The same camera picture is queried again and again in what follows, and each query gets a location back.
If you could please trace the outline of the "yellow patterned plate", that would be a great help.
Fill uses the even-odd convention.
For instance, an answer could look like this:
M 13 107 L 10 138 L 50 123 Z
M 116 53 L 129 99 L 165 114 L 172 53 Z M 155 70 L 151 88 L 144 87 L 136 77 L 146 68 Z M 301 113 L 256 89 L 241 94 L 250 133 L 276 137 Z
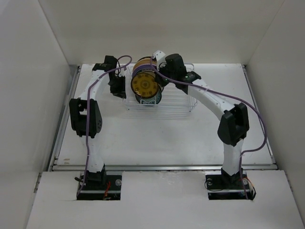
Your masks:
M 159 91 L 155 77 L 150 73 L 139 73 L 131 80 L 132 91 L 141 98 L 152 98 Z

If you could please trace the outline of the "teal patterned plate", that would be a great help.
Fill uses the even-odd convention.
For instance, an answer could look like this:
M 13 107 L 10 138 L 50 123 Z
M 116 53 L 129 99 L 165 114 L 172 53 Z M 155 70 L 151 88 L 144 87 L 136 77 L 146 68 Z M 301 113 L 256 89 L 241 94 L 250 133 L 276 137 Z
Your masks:
M 156 105 L 158 104 L 162 99 L 162 94 L 158 93 L 152 98 L 141 98 L 138 95 L 135 95 L 135 98 L 139 104 L 143 105 Z

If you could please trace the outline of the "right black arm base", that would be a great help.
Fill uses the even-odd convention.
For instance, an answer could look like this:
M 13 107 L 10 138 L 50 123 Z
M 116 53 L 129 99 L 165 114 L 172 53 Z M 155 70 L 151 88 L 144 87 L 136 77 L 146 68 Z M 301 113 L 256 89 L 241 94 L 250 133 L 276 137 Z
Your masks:
M 206 172 L 204 186 L 209 200 L 254 200 L 256 190 L 246 172 L 233 177 L 233 181 L 221 172 Z

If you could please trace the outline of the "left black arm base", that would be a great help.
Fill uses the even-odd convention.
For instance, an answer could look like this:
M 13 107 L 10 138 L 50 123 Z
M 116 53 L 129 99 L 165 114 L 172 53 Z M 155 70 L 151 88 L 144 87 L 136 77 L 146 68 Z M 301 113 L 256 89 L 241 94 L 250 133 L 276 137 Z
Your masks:
M 78 181 L 77 200 L 121 200 L 122 175 L 106 175 L 105 182 L 87 181 L 81 189 L 83 175 Z

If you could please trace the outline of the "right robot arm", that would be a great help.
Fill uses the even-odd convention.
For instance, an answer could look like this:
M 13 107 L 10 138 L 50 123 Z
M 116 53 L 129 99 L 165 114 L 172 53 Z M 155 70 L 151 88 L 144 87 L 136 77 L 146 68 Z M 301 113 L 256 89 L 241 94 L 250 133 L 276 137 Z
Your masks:
M 158 81 L 162 84 L 173 83 L 185 94 L 197 99 L 220 121 L 217 135 L 224 145 L 224 162 L 221 168 L 221 183 L 231 188 L 242 178 L 239 157 L 247 132 L 250 128 L 248 111 L 244 103 L 233 104 L 217 93 L 212 93 L 199 74 L 187 71 L 181 55 L 166 55 L 156 51 L 152 60 Z

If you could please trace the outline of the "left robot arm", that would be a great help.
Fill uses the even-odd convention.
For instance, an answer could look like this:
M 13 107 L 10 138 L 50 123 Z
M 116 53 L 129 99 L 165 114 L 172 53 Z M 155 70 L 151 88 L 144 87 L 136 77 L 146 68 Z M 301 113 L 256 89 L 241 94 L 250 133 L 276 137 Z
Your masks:
M 106 86 L 110 87 L 112 95 L 126 98 L 125 77 L 116 73 L 126 69 L 126 65 L 121 66 L 119 60 L 120 58 L 106 55 L 103 63 L 95 64 L 84 91 L 69 101 L 71 127 L 87 150 L 84 175 L 79 179 L 80 191 L 90 186 L 102 189 L 107 182 L 97 138 L 102 130 L 102 115 L 97 99 Z

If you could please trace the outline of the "dark rimmed back plate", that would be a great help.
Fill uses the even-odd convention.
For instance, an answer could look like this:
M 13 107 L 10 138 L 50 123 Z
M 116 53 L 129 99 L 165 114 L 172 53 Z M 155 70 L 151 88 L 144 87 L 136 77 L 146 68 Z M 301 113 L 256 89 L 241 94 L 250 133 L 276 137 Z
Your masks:
M 151 56 L 145 56 L 138 60 L 138 62 L 140 63 L 150 63 L 150 61 L 151 61 Z

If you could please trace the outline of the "purple plate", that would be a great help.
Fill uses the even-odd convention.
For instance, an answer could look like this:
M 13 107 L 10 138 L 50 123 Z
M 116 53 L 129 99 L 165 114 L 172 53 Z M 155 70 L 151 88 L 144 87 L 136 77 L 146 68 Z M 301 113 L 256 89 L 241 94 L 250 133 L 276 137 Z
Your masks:
M 136 76 L 137 74 L 143 73 L 143 72 L 154 73 L 155 71 L 153 70 L 153 68 L 151 66 L 148 66 L 148 65 L 138 66 L 136 68 L 133 68 L 132 77 Z

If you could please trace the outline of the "tan plate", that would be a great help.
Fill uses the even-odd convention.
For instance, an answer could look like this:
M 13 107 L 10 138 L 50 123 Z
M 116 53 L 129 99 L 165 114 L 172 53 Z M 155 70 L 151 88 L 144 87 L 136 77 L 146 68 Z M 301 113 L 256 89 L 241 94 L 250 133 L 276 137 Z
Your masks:
M 134 66 L 133 66 L 133 71 L 135 71 L 137 68 L 148 68 L 151 69 L 151 59 L 146 58 L 146 59 L 141 59 L 139 60 Z

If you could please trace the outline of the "metal table edge rail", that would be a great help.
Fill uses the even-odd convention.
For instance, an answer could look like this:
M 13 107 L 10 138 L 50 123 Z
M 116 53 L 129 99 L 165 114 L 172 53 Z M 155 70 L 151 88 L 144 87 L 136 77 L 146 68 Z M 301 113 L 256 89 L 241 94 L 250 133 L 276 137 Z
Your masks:
M 220 170 L 220 165 L 172 165 L 172 166 L 154 166 L 154 165 L 108 165 L 105 167 L 108 171 L 216 171 Z M 85 166 L 82 165 L 52 165 L 49 171 L 82 171 Z M 244 170 L 277 170 L 276 164 L 255 164 L 243 165 Z

